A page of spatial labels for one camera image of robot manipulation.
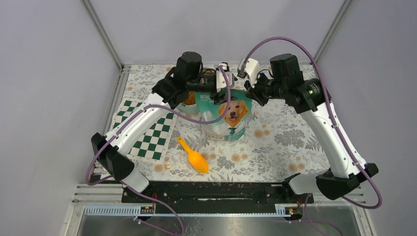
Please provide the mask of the teal dog food bag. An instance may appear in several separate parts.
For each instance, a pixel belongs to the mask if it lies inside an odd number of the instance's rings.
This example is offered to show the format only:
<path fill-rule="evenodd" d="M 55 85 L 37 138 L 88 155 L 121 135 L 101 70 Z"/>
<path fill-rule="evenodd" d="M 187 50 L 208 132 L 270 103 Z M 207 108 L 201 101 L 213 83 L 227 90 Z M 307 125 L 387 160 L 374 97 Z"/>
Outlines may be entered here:
<path fill-rule="evenodd" d="M 226 114 L 216 123 L 201 125 L 202 133 L 207 139 L 237 141 L 244 136 L 246 119 L 252 108 L 252 100 L 246 97 L 244 91 L 231 90 L 229 107 L 226 101 L 216 105 L 209 93 L 196 93 L 195 98 L 202 121 L 212 121 Z"/>

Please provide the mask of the yellow plastic scoop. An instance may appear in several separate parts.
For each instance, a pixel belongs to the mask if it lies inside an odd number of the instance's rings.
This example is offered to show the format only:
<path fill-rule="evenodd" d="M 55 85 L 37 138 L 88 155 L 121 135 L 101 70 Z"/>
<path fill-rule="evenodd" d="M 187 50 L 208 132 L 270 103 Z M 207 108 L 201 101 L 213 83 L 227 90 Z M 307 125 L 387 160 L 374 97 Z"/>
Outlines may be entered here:
<path fill-rule="evenodd" d="M 209 172 L 209 165 L 202 155 L 192 150 L 182 137 L 178 137 L 177 142 L 187 153 L 188 162 L 191 166 L 199 173 L 207 174 Z"/>

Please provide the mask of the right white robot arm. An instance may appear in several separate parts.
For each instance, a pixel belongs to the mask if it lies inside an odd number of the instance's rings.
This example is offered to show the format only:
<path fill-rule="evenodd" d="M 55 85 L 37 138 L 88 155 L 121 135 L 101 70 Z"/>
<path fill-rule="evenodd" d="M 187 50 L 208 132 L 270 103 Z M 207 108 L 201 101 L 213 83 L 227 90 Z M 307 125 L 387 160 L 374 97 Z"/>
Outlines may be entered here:
<path fill-rule="evenodd" d="M 345 134 L 329 94 L 319 79 L 305 80 L 298 59 L 282 54 L 270 59 L 271 75 L 267 76 L 254 59 L 243 59 L 238 75 L 245 78 L 247 97 L 264 106 L 270 99 L 283 99 L 309 125 L 324 151 L 330 168 L 312 174 L 294 174 L 282 182 L 284 200 L 293 203 L 302 194 L 321 193 L 336 200 L 352 192 L 379 172 L 376 164 L 366 162 Z"/>

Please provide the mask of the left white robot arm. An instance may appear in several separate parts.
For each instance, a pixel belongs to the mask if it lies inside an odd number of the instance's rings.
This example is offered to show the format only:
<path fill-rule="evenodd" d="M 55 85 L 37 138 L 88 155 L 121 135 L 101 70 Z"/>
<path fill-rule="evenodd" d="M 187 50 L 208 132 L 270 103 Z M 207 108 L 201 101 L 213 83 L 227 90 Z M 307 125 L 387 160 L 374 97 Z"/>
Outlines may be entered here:
<path fill-rule="evenodd" d="M 99 162 L 112 178 L 131 189 L 140 202 L 147 202 L 153 191 L 149 180 L 127 158 L 133 145 L 169 113 L 186 119 L 175 108 L 188 98 L 190 92 L 209 92 L 213 99 L 225 99 L 229 107 L 233 83 L 234 77 L 226 62 L 206 75 L 201 55 L 184 52 L 176 65 L 155 84 L 139 108 L 105 135 L 96 133 L 92 136 L 94 158 L 91 164 Z"/>

